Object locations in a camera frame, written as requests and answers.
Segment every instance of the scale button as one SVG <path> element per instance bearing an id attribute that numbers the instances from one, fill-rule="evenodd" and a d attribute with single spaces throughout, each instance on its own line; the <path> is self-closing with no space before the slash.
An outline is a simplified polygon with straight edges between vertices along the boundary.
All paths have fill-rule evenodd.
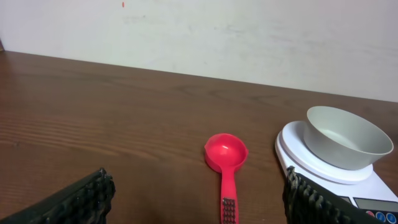
<path id="1" fill-rule="evenodd" d="M 371 212 L 371 211 L 366 211 L 366 213 L 368 213 L 369 215 L 371 215 L 371 216 L 373 216 L 373 217 L 374 217 L 374 214 L 373 214 L 373 212 Z"/>
<path id="2" fill-rule="evenodd" d="M 393 214 L 387 213 L 386 217 L 387 217 L 387 221 L 389 223 L 391 223 L 391 224 L 396 224 L 397 223 L 397 218 Z"/>
<path id="3" fill-rule="evenodd" d="M 384 214 L 381 213 L 381 212 L 377 212 L 377 213 L 376 213 L 376 218 L 377 218 L 378 220 L 382 221 L 382 222 L 386 222 L 386 217 L 385 217 Z"/>

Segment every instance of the wooden table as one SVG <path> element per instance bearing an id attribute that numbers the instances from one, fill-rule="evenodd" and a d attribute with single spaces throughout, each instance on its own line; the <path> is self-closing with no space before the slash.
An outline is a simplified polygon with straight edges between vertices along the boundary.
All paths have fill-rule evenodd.
<path id="1" fill-rule="evenodd" d="M 278 132 L 306 110 L 356 113 L 398 142 L 398 103 L 137 68 L 0 53 L 0 218 L 104 167 L 109 223 L 219 223 L 220 176 L 203 146 L 232 133 L 241 223 L 285 223 Z M 398 194 L 398 152 L 374 169 Z"/>

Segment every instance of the spoon bowl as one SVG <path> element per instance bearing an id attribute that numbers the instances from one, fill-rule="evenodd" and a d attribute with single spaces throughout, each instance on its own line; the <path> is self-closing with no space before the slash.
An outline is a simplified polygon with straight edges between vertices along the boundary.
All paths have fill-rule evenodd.
<path id="1" fill-rule="evenodd" d="M 242 167 L 248 156 L 248 149 L 243 142 L 232 134 L 216 134 L 206 145 L 206 162 L 216 172 L 224 167 Z"/>

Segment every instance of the scale platform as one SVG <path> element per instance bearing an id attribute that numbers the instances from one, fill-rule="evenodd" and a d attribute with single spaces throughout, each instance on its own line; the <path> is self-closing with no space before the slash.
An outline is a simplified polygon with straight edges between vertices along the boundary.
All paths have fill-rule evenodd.
<path id="1" fill-rule="evenodd" d="M 275 141 L 275 150 L 285 175 L 286 169 L 294 166 L 296 172 L 382 222 L 397 223 L 398 197 L 373 171 L 373 166 L 345 170 L 324 162 L 305 145 L 305 125 L 304 121 L 286 124 Z"/>

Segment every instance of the red measuring spoon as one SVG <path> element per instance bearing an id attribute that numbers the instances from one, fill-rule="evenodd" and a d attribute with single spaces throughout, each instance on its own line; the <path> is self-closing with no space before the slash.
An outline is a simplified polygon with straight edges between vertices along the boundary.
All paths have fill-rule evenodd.
<path id="1" fill-rule="evenodd" d="M 239 224 L 234 173 L 243 166 L 248 149 L 232 134 L 216 134 L 205 145 L 206 163 L 221 173 L 221 222 Z"/>

